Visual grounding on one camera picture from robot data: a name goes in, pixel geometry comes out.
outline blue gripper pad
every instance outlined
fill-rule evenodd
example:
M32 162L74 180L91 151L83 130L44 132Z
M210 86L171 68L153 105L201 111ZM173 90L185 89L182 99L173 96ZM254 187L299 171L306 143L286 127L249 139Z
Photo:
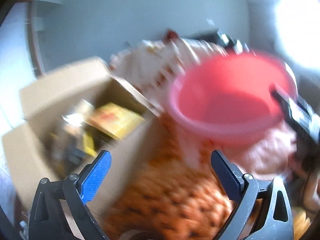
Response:
M240 203L242 198L241 183L231 170L231 163L221 151L215 150L212 152L211 166L217 174L228 198L236 203Z
M81 184L80 198L83 204L93 200L96 195L104 177L108 173L111 166L111 154L108 151L101 152L96 159L97 162L90 164L88 169L91 169L91 165L94 167L91 169L87 177Z

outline open cardboard box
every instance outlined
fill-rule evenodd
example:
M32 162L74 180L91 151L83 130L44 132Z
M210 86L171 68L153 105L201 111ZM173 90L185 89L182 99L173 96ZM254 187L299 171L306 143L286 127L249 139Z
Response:
M55 131L61 115L79 100L86 99L95 107L114 102L145 119L122 142L105 148L112 155L111 168L95 199L88 203L97 219L121 194L165 134L150 110L151 104L127 81L112 76L105 62L97 57L71 63L40 78L23 88L20 97L27 122L5 134L3 145L13 183L27 209L32 206L40 179L59 180L48 157L49 133Z

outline bright light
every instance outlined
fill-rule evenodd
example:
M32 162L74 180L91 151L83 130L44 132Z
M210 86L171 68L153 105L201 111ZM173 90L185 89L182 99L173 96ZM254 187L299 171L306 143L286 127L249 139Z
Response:
M285 52L300 65L320 68L319 1L281 0L276 19Z

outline yellow package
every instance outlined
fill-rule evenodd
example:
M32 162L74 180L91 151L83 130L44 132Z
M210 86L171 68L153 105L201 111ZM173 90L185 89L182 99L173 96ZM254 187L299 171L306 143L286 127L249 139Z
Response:
M114 103L108 103L95 110L88 123L112 138L122 140L143 120L135 112Z

